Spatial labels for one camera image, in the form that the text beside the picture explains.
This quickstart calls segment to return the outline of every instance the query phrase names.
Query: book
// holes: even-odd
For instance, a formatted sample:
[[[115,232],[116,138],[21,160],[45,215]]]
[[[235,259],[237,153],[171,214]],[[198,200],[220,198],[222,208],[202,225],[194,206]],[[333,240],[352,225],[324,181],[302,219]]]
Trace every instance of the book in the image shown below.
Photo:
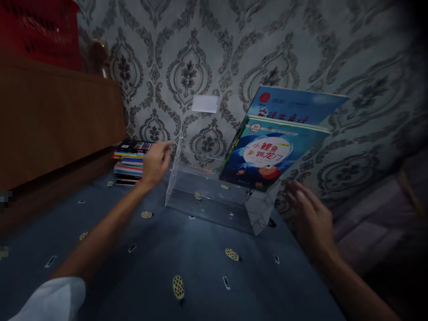
[[[247,116],[319,125],[348,99],[343,95],[260,86]]]
[[[142,163],[143,163],[143,159],[142,159],[142,158],[125,157],[125,158],[123,159],[123,161],[126,161],[126,162],[133,162],[133,163],[140,163],[140,164],[142,164]]]
[[[292,163],[329,135],[319,123],[348,99],[260,86],[227,151],[220,179],[267,191]],[[251,142],[256,140],[260,141],[253,147]]]
[[[124,174],[116,174],[116,179],[122,180],[122,181],[137,181],[141,177],[135,176],[135,175],[124,175]]]
[[[249,116],[220,179],[266,192],[296,160],[329,135],[319,126]]]
[[[133,166],[143,167],[143,162],[138,162],[138,161],[122,160],[121,163],[124,165],[133,165]]]
[[[143,164],[140,165],[129,165],[129,164],[125,164],[123,162],[117,162],[115,167],[125,167],[125,168],[129,168],[129,169],[138,169],[138,170],[143,170]]]
[[[116,148],[117,153],[130,153],[130,154],[146,154],[150,149],[152,143],[144,142],[140,140],[124,140],[122,144],[120,144]]]
[[[139,176],[139,177],[143,176],[143,171],[129,171],[129,170],[115,168],[113,172],[115,174],[132,175],[132,176]]]
[[[132,153],[125,153],[125,152],[118,152],[116,151],[115,156],[120,156],[120,158],[128,157],[128,158],[140,158],[143,159],[146,154],[132,154]]]
[[[134,185],[135,185],[135,182],[131,182],[131,181],[122,181],[122,180],[116,180],[115,185],[134,186]]]

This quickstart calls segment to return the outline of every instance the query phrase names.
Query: red basket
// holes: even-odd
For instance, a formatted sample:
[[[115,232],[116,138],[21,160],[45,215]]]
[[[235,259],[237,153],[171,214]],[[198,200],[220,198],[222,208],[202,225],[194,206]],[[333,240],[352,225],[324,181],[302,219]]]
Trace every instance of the red basket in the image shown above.
[[[78,11],[73,0],[1,0],[1,47],[80,71]]]

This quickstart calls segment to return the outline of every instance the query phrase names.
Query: wall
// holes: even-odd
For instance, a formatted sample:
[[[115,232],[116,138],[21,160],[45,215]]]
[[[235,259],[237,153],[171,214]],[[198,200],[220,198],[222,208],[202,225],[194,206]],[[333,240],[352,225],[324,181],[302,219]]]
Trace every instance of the wall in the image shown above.
[[[285,174],[328,206],[425,141],[423,48],[398,1],[77,2],[82,55],[90,37],[107,40],[130,137],[176,148],[186,130],[194,150],[224,156],[261,84],[348,95],[322,123],[331,137]],[[194,94],[220,96],[219,112],[193,115]],[[284,192],[276,206],[288,210]]]

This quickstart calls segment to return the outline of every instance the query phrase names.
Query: white label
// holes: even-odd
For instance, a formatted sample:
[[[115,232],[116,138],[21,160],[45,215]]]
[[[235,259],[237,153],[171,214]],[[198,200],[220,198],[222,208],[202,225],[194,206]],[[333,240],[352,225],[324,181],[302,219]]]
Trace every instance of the white label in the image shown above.
[[[223,282],[224,282],[224,286],[226,287],[226,289],[230,290],[229,281],[227,281],[227,278],[225,276],[223,277]]]
[[[135,250],[135,248],[137,247],[136,244],[132,245],[129,249],[128,249],[128,253],[131,253],[133,250]]]
[[[48,263],[46,263],[45,268],[50,267],[50,266],[52,265],[52,263],[55,261],[55,259],[56,259],[56,258],[57,258],[57,256],[56,256],[56,255],[52,256],[52,257],[49,259]]]
[[[208,95],[193,95],[192,111],[217,112],[220,97]]]

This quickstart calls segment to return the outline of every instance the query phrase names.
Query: right hand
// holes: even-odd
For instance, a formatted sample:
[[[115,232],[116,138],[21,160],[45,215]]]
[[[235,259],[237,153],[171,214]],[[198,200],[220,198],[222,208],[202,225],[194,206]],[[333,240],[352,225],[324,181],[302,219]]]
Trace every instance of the right hand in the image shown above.
[[[164,176],[171,162],[171,142],[160,142],[150,146],[144,158],[143,178],[139,185],[155,187]]]
[[[296,212],[297,239],[306,255],[317,263],[338,258],[331,212],[314,193],[299,182],[287,183],[287,190],[293,196],[287,196],[287,200]]]

